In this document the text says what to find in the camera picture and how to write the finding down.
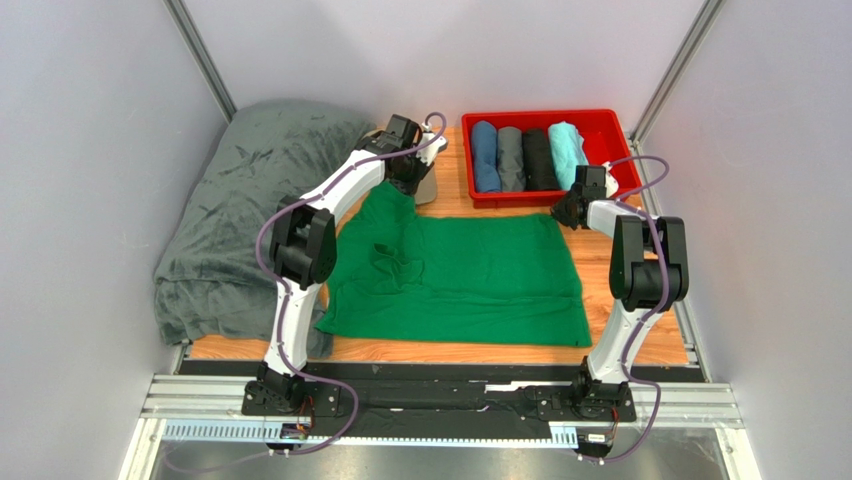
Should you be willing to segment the green t-shirt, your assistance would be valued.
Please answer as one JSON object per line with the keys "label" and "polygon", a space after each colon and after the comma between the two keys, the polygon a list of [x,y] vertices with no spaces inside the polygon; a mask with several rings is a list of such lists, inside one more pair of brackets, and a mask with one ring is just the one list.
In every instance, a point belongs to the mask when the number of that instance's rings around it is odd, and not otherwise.
{"label": "green t-shirt", "polygon": [[583,287],[544,214],[434,218],[389,184],[338,237],[320,331],[341,337],[585,348]]}

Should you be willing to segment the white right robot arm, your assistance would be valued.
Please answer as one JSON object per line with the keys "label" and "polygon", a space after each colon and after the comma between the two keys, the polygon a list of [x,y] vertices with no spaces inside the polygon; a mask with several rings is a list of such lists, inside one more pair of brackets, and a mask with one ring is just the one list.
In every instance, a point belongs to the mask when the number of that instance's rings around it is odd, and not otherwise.
{"label": "white right robot arm", "polygon": [[552,217],[612,241],[609,290],[614,304],[598,344],[581,363],[567,404],[581,419],[607,417],[630,399],[632,367],[648,333],[689,289],[684,221],[653,216],[614,198],[604,166],[580,165]]}

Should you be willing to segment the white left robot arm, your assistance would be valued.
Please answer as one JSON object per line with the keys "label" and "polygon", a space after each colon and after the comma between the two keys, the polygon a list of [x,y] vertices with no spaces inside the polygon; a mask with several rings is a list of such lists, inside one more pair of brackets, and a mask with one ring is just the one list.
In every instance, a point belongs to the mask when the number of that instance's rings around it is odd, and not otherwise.
{"label": "white left robot arm", "polygon": [[249,416],[306,414],[316,380],[304,372],[315,302],[337,262],[337,222],[371,189],[388,183],[416,194],[437,155],[443,130],[394,115],[386,127],[358,141],[328,179],[299,198],[285,198],[262,226],[255,246],[261,269],[277,287],[273,333],[255,380],[245,388]]}

